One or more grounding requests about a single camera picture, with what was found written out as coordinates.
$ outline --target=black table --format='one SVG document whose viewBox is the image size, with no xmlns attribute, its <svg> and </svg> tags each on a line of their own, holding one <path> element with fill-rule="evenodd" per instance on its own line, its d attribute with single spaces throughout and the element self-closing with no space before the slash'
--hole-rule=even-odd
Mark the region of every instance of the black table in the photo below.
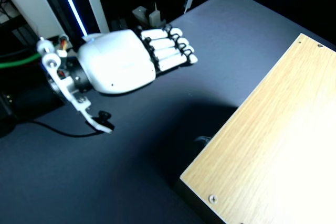
<svg viewBox="0 0 336 224">
<path fill-rule="evenodd" d="M 202 223 L 168 183 L 183 140 L 216 132 L 300 33 L 335 49 L 252 0 L 209 0 L 173 25 L 199 62 L 124 96 L 91 91 L 112 134 L 74 139 L 25 124 L 0 139 L 0 223 Z M 91 132 L 69 105 L 38 120 Z"/>
</svg>

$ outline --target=light wood surface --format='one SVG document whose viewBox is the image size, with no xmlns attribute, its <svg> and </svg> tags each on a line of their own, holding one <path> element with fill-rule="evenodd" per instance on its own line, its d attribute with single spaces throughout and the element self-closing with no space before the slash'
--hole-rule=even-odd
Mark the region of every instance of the light wood surface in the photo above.
<svg viewBox="0 0 336 224">
<path fill-rule="evenodd" d="M 181 175 L 227 224 L 336 223 L 336 53 L 318 45 L 301 34 Z"/>
</svg>

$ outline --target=white robotic hand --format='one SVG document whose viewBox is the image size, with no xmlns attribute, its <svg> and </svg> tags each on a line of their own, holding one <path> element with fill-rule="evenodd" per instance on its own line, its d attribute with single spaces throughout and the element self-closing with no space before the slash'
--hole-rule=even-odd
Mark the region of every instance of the white robotic hand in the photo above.
<svg viewBox="0 0 336 224">
<path fill-rule="evenodd" d="M 64 50 L 56 50 L 48 40 L 41 39 L 37 51 L 42 55 L 54 91 L 70 102 L 93 128 L 107 133 L 114 128 L 107 121 L 110 115 L 100 112 L 98 118 L 93 118 L 87 112 L 91 102 L 76 93 L 92 87 L 105 94 L 126 93 L 152 82 L 157 74 L 197 62 L 194 48 L 182 37 L 182 31 L 170 25 L 137 33 L 122 30 L 91 34 L 84 40 L 86 43 L 79 48 L 75 61 L 67 59 Z"/>
</svg>

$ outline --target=green cable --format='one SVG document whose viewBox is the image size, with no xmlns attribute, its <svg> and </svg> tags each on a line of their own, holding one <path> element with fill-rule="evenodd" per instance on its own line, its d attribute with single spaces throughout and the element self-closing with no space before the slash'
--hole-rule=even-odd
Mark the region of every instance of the green cable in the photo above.
<svg viewBox="0 0 336 224">
<path fill-rule="evenodd" d="M 0 63 L 0 68 L 12 68 L 12 67 L 17 67 L 21 66 L 27 63 L 30 63 L 38 58 L 40 58 L 41 55 L 39 53 L 36 53 L 26 59 L 23 60 L 17 60 L 17 61 L 12 61 L 12 62 L 5 62 L 5 63 Z"/>
</svg>

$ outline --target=wood grain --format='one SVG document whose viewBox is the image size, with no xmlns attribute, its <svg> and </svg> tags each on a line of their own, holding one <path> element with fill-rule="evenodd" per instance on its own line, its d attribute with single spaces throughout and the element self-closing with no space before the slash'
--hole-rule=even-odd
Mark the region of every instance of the wood grain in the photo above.
<svg viewBox="0 0 336 224">
<path fill-rule="evenodd" d="M 227 224 L 336 223 L 335 166 L 336 52 L 301 34 L 180 179 Z"/>
</svg>

